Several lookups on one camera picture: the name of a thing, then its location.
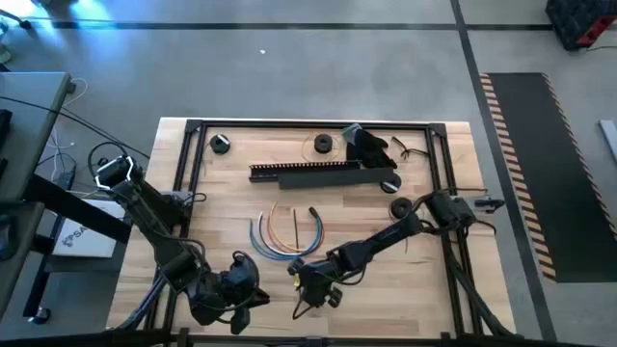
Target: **concrete floor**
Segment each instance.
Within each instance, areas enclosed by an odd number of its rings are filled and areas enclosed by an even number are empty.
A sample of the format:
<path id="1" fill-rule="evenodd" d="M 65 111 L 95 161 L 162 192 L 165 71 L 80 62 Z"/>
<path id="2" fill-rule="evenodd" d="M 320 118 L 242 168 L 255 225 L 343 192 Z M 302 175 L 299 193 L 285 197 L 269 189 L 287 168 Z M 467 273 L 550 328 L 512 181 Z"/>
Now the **concrete floor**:
<path id="1" fill-rule="evenodd" d="M 454 24 L 449 0 L 184 0 L 182 5 L 54 0 L 48 11 L 29 0 L 12 3 L 7 10 L 40 22 L 35 34 L 12 28 L 4 37 L 13 53 L 7 67 L 85 78 L 89 90 L 70 109 L 143 151 L 151 148 L 161 117 L 464 120 L 471 124 L 486 186 L 501 195 L 455 30 L 116 30 L 95 28 L 89 21 Z M 460 0 L 468 24 L 546 24 L 545 3 Z M 47 17 L 84 27 L 55 29 L 41 20 Z M 596 125 L 616 119 L 617 50 L 570 54 L 552 32 L 471 31 L 469 39 L 481 72 L 537 71 L 550 77 L 606 204 L 617 216 L 617 166 Z M 601 44 L 615 43 L 615 31 L 602 37 Z M 57 127 L 61 145 L 75 143 L 67 152 L 83 168 L 89 149 L 101 139 L 67 120 L 59 119 Z M 90 184 L 85 171 L 77 180 Z M 517 329 L 540 338 L 506 211 L 497 213 L 496 226 Z M 54 276 L 44 297 L 54 319 L 32 326 L 18 313 L 34 266 L 35 258 L 24 268 L 23 290 L 13 295 L 0 339 L 104 328 L 117 274 Z M 544 290 L 559 340 L 614 345 L 617 284 L 544 283 Z M 89 319 L 80 313 L 84 310 Z"/>

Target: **blue wire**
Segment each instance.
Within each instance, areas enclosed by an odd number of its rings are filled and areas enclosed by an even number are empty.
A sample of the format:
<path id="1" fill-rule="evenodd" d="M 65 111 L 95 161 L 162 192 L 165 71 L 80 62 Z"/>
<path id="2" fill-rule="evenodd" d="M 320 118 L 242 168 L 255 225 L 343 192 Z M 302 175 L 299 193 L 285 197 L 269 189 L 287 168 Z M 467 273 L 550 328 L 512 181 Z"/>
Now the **blue wire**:
<path id="1" fill-rule="evenodd" d="M 260 253 L 261 255 L 272 259 L 272 260 L 293 260 L 299 256 L 304 256 L 306 254 L 309 254 L 311 252 L 313 252 L 314 250 L 317 249 L 317 245 L 319 244 L 319 240 L 321 239 L 321 234 L 323 232 L 323 224 L 321 222 L 321 218 L 319 216 L 317 216 L 316 218 L 317 220 L 317 235 L 315 237 L 315 240 L 312 242 L 312 244 L 302 253 L 300 254 L 295 254 L 295 255 L 282 255 L 282 254 L 276 254 L 268 249 L 266 249 L 264 246 L 259 245 L 259 243 L 257 242 L 257 240 L 255 239 L 255 235 L 253 233 L 253 220 L 250 220 L 250 224 L 249 224 L 249 235 L 251 238 L 251 244 L 253 244 L 253 247 L 255 248 L 255 250 Z"/>

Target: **wooden table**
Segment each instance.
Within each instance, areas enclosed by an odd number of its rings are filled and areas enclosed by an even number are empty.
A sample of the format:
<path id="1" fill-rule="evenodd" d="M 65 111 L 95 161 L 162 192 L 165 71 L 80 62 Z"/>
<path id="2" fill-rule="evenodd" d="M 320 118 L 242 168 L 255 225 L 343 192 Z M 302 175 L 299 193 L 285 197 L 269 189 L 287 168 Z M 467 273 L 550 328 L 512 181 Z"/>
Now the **wooden table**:
<path id="1" fill-rule="evenodd" d="M 169 191 L 172 188 L 185 122 L 186 119 L 162 119 L 159 123 L 146 176 L 147 181 L 158 190 Z M 446 129 L 457 185 L 482 187 L 469 124 L 447 122 Z M 318 154 L 312 148 L 312 139 L 317 133 L 328 133 L 335 138 L 335 149 L 330 154 Z M 385 194 L 377 184 L 281 191 L 277 183 L 249 181 L 249 165 L 304 162 L 301 153 L 311 161 L 344 160 L 345 148 L 338 130 L 208 128 L 208 140 L 215 134 L 225 134 L 231 140 L 231 149 L 222 156 L 214 154 L 210 148 L 204 153 L 204 167 L 201 168 L 197 191 L 206 193 L 208 199 L 196 203 L 194 207 L 190 237 L 206 245 L 206 259 L 214 271 L 226 270 L 231 263 L 231 253 L 235 250 L 245 251 L 255 259 L 261 288 L 270 294 L 271 303 L 251 310 L 252 322 L 243 335 L 429 338 L 439 337 L 441 332 L 454 331 L 442 246 L 436 236 L 414 236 L 409 239 L 407 251 L 405 242 L 400 242 L 377 254 L 368 265 L 361 284 L 341 288 L 344 295 L 338 308 L 324 306 L 313 309 L 296 321 L 291 319 L 291 313 L 298 294 L 292 277 L 286 271 L 288 262 L 264 258 L 251 245 L 249 221 L 253 219 L 256 222 L 261 211 L 267 216 L 275 200 L 278 201 L 278 208 L 273 223 L 289 244 L 295 243 L 292 208 L 297 211 L 300 242 L 305 246 L 315 233 L 315 222 L 308 208 L 315 207 L 321 215 L 326 235 L 324 244 L 314 255 L 305 259 L 314 261 L 323 258 L 325 251 L 341 243 L 364 239 L 390 225 L 388 206 L 396 197 L 413 200 L 429 193 L 432 188 L 427 159 L 412 154 L 403 160 L 399 157 L 401 149 L 391 141 L 391 136 L 396 136 L 407 147 L 425 150 L 424 136 L 419 132 L 400 130 L 372 133 L 390 143 L 389 156 L 398 162 L 396 172 L 401 176 L 403 185 L 395 195 Z M 184 177 L 184 190 L 187 189 L 190 158 L 195 152 L 195 145 L 194 139 Z M 443 166 L 441 155 L 439 163 Z M 420 210 L 418 213 L 425 218 L 429 216 L 426 211 Z M 490 222 L 486 216 L 480 217 Z M 503 325 L 514 331 L 493 232 L 487 227 L 473 226 L 468 244 L 479 293 Z M 108 326 L 117 326 L 139 304 L 152 283 L 154 268 L 151 246 L 140 232 L 134 230 L 126 250 Z M 467 297 L 462 289 L 459 292 L 466 330 L 470 332 Z M 161 300 L 159 304 L 158 327 L 162 325 L 165 303 L 166 300 Z M 182 294 L 178 298 L 174 328 L 184 327 L 190 328 L 192 334 L 230 334 L 228 325 L 215 323 L 200 326 L 193 320 L 186 296 Z"/>

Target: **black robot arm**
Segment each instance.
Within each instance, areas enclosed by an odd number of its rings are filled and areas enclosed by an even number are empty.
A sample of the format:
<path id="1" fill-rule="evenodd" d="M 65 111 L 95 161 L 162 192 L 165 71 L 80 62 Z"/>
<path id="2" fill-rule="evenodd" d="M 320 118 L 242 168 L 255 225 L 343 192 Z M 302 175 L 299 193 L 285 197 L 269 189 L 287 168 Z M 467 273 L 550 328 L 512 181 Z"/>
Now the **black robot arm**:
<path id="1" fill-rule="evenodd" d="M 136 329 L 166 284 L 175 295 L 187 294 L 191 313 L 200 324 L 231 324 L 233 334 L 240 334 L 249 325 L 249 308 L 270 302 L 268 294 L 259 288 L 259 272 L 247 254 L 234 252 L 229 271 L 215 273 L 205 260 L 202 243 L 172 236 L 173 226 L 186 222 L 191 204 L 174 195 L 161 195 L 144 180 L 144 172 L 133 158 L 123 155 L 101 167 L 95 181 L 124 208 L 154 248 L 162 279 L 154 283 L 119 329 Z M 230 321 L 221 318 L 227 311 L 234 311 Z"/>
<path id="2" fill-rule="evenodd" d="M 332 287 L 333 282 L 341 285 L 354 284 L 345 281 L 360 273 L 363 277 L 366 264 L 373 259 L 373 255 L 424 230 L 425 227 L 416 213 L 412 212 L 366 240 L 347 242 L 329 250 L 324 260 L 305 264 L 301 258 L 296 258 L 287 268 L 289 275 L 297 276 L 300 282 L 298 290 L 301 300 L 296 306 L 293 319 L 299 318 L 312 307 L 321 307 L 326 302 L 326 297 L 330 298 L 330 306 L 338 307 L 342 292 Z M 298 314 L 297 310 L 302 301 L 308 304 L 308 308 Z"/>
<path id="3" fill-rule="evenodd" d="M 418 218 L 416 211 L 423 203 L 426 204 L 439 227 L 433 227 L 430 223 Z M 338 307 L 342 299 L 342 292 L 334 287 L 333 283 L 342 285 L 360 283 L 366 270 L 366 264 L 372 260 L 374 254 L 421 232 L 439 235 L 459 227 L 469 227 L 476 221 L 473 212 L 464 199 L 453 199 L 448 195 L 447 190 L 435 191 L 418 198 L 400 221 L 364 241 L 345 243 L 328 251 L 326 259 L 312 263 L 305 263 L 300 258 L 295 259 L 287 268 L 289 275 L 296 277 L 300 292 L 300 300 L 294 309 L 293 319 L 299 318 L 312 307 L 321 307 L 326 303 L 327 297 L 330 306 Z M 451 248 L 446 250 L 444 257 L 448 268 L 468 293 L 470 301 L 477 308 L 491 333 L 493 335 L 512 335 L 491 313 L 491 310 L 461 268 Z M 358 280 L 346 281 L 360 273 L 362 275 Z M 301 302 L 306 302 L 308 307 L 298 313 Z"/>

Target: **black and orange striped tape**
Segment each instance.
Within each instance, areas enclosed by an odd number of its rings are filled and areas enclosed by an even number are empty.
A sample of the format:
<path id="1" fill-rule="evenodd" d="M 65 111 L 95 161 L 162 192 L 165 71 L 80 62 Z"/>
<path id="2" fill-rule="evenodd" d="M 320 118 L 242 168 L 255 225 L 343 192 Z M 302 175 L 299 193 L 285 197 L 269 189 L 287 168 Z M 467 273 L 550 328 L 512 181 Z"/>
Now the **black and orange striped tape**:
<path id="1" fill-rule="evenodd" d="M 557 106 L 557 110 L 559 110 L 561 119 L 566 125 L 568 136 L 570 137 L 570 140 L 572 140 L 572 143 L 575 146 L 575 150 L 577 151 L 578 160 L 580 161 L 580 165 L 582 165 L 582 168 L 585 170 L 585 173 L 587 174 L 587 179 L 589 179 L 589 184 L 591 185 L 591 188 L 594 190 L 594 193 L 596 193 L 596 199 L 598 200 L 598 204 L 600 205 L 600 208 L 602 209 L 604 213 L 604 217 L 606 218 L 606 221 L 608 222 L 608 225 L 610 226 L 610 229 L 613 232 L 613 239 L 617 241 L 617 228 L 615 228 L 615 225 L 613 224 L 610 218 L 610 214 L 608 213 L 608 208 L 606 208 L 606 204 L 604 203 L 602 199 L 602 194 L 600 194 L 600 189 L 598 189 L 596 182 L 594 182 L 594 177 L 591 174 L 589 167 L 587 166 L 587 163 L 585 162 L 585 158 L 583 157 L 582 153 L 580 152 L 580 149 L 578 148 L 578 142 L 575 139 L 575 135 L 572 133 L 570 122 L 568 121 L 568 118 L 566 118 L 566 114 L 563 112 L 563 108 L 561 107 L 561 104 L 559 103 L 559 100 L 557 99 L 557 95 L 555 94 L 555 89 L 552 87 L 552 83 L 550 82 L 549 77 L 545 73 L 543 73 L 542 76 L 544 76 L 544 80 L 547 82 L 547 86 L 549 86 L 549 91 L 550 91 L 550 94 L 552 95 L 553 101 L 555 102 L 555 106 Z"/>
<path id="2" fill-rule="evenodd" d="M 491 81 L 491 77 L 486 73 L 480 74 L 480 82 L 482 83 L 482 89 L 484 90 L 484 95 L 489 104 L 491 117 L 493 118 L 493 124 L 495 125 L 499 145 L 505 158 L 508 173 L 510 173 L 517 199 L 523 210 L 524 222 L 529 231 L 529 236 L 531 237 L 531 242 L 538 258 L 540 270 L 545 279 L 550 282 L 556 282 L 556 273 L 550 257 L 549 248 L 546 244 L 545 235 L 535 212 L 532 197 L 525 184 L 523 169 L 519 165 L 517 152 L 510 139 L 508 126 L 505 123 L 505 118 L 499 107 L 499 101 L 495 94 L 495 89 L 493 88 L 493 82 Z"/>

